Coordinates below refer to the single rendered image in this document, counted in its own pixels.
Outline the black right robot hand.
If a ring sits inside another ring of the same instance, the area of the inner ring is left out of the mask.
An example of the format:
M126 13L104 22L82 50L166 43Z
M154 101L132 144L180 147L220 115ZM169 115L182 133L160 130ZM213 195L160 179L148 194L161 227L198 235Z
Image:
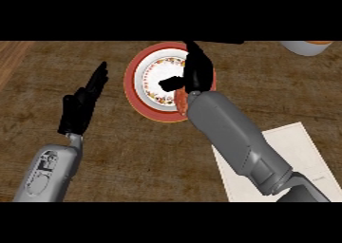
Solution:
M158 82L163 90L170 92L180 88L186 93L210 91L214 83L214 64L203 48L194 41L186 41L186 66L183 76L173 76Z

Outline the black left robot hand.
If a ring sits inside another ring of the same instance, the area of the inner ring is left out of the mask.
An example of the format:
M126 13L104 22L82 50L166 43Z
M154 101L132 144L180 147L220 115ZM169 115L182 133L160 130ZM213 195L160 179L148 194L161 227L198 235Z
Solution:
M87 85L80 87L73 95L64 97L64 114L58 129L61 134L85 134L93 118L96 102L107 82L107 62L102 62Z

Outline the red-rimmed floral plate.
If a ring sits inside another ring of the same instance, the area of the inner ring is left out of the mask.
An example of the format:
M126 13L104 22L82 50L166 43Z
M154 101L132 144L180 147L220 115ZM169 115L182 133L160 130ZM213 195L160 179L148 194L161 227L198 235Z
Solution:
M138 113L155 122L183 122L176 94L183 90L164 91L163 80L185 74L191 53L203 53L197 44L164 42L146 47L135 56L124 78L129 103Z

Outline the orange sweet potato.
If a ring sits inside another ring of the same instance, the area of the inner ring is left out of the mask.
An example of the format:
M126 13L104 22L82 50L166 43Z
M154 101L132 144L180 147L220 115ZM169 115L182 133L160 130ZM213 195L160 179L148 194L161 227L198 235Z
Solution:
M175 102L177 105L179 113L185 116L188 111L188 93L185 88L176 90Z

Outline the white placemat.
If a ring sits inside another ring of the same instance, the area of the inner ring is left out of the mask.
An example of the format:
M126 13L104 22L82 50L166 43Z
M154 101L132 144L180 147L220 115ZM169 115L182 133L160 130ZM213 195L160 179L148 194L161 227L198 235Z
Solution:
M342 202L342 189L301 122L263 132L266 140L297 172L319 187L332 202ZM239 176L214 148L214 158L231 202L276 202L288 193L265 196L247 177Z

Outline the grey cup with orange content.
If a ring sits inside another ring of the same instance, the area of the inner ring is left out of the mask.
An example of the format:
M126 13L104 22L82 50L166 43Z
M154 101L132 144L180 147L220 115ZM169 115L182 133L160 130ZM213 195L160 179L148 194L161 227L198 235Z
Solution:
M332 41L282 41L281 44L298 55L316 56L328 49Z

